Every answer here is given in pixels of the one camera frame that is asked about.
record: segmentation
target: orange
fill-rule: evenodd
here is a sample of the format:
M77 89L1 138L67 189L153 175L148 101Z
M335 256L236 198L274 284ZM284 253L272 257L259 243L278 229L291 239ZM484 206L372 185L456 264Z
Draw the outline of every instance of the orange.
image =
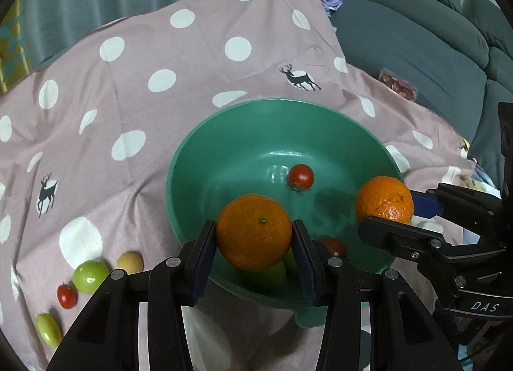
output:
M378 216L409 223L413 215L414 202L410 191L393 177L374 177L356 195L355 217L358 222L369 216Z
M284 208L261 194L226 205L216 226L217 247L231 265L247 271L271 268L290 247L292 225Z

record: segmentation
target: gray sofa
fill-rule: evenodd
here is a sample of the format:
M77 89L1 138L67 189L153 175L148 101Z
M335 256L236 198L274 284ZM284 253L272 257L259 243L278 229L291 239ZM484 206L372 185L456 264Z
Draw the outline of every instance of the gray sofa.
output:
M347 62L418 89L502 185L499 102L513 102L513 30L489 0L344 0L332 24Z

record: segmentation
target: silver bolt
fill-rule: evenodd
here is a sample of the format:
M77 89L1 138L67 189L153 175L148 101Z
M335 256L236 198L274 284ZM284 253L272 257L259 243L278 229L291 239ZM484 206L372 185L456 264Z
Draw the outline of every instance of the silver bolt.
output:
M465 280L465 277L463 276L457 276L454 279L454 283L456 284L456 287L464 288L467 285L467 280Z
M110 273L110 278L112 280L119 280L120 278L122 278L123 276L125 275L124 271L121 270L121 269L116 269L114 271L112 271L112 273Z
M181 263L181 259L178 257L171 257L166 260L166 265L168 267L178 267Z
M438 248L442 248L442 242L440 242L439 239L432 239L431 241L429 241L429 243L433 248L436 248L437 250Z
M385 277L387 279L397 280L399 278L399 273L394 269L389 268L387 271L385 271Z
M332 267L341 267L343 262L340 258L338 257L331 257L329 260L328 260L328 264L331 265Z

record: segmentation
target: pink blanket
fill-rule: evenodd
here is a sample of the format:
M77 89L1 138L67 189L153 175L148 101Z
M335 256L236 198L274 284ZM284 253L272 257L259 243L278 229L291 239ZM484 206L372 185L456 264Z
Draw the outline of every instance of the pink blanket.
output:
M291 83L301 75L310 82ZM25 364L45 369L53 354L36 315L52 312L65 332L87 302L63 310L55 297L82 261L113 266L134 250L151 269L179 253L164 188L186 134L219 108L276 96L360 122L412 189L472 172L444 120L346 64L319 0L182 0L103 27L0 99L0 326ZM462 243L455 225L414 222ZM415 265L393 267L432 309ZM210 283L184 316L197 369L315 369L323 330L298 328L289 311Z

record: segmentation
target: plastic bag of red food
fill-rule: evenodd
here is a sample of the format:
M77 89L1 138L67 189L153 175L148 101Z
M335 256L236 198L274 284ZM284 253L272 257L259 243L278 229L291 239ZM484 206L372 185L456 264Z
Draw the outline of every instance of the plastic bag of red food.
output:
M416 99L417 90L411 86L409 81L400 78L390 70L383 68L378 80L392 89L396 94L401 95L404 99L409 101L414 101Z

